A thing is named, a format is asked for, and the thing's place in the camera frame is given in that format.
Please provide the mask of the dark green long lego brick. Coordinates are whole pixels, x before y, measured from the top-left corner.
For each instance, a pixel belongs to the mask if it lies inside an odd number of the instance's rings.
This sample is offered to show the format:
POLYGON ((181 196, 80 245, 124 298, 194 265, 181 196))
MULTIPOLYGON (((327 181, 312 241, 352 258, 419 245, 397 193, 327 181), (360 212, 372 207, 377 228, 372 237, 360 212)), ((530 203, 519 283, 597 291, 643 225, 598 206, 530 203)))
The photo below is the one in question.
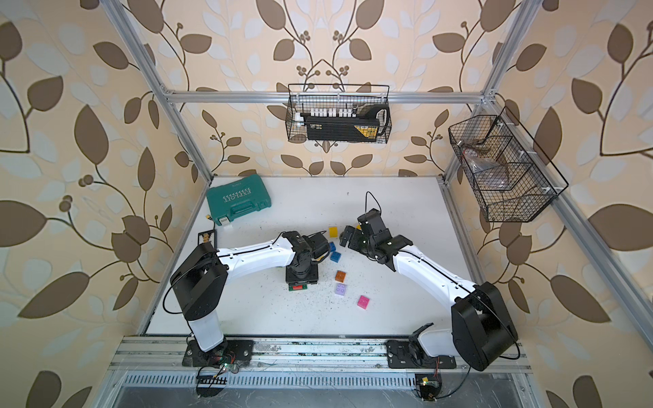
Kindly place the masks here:
POLYGON ((302 291, 306 290, 308 287, 306 284, 303 285, 289 285, 288 289, 290 292, 297 292, 297 291, 302 291))

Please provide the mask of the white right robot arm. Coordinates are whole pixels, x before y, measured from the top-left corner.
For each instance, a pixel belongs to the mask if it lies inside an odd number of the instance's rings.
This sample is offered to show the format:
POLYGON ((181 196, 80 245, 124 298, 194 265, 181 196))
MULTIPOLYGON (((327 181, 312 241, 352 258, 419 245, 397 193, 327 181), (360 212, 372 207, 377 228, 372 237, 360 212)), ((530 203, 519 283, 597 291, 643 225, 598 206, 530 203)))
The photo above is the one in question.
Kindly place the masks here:
POLYGON ((357 221, 357 227, 348 225, 340 234, 342 247, 409 278, 450 309, 450 328, 426 324, 413 333, 415 357, 458 355, 483 372, 518 345, 519 334, 495 285, 466 280, 427 257, 405 236, 393 236, 375 208, 357 221))

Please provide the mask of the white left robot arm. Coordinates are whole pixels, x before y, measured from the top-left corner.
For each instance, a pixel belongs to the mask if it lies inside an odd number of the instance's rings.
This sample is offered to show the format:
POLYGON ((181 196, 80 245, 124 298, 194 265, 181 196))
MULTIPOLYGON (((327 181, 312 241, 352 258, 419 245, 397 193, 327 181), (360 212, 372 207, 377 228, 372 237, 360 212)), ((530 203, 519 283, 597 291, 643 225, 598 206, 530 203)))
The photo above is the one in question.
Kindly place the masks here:
POLYGON ((319 281, 318 265, 329 258, 333 246, 322 231, 309 236, 282 231, 277 238, 244 248, 215 248, 198 244, 169 278, 163 297, 173 294, 190 329, 186 355, 193 367, 226 368, 251 359, 251 341, 230 345, 217 307, 224 288, 238 278, 273 268, 285 271, 289 292, 298 292, 319 281))

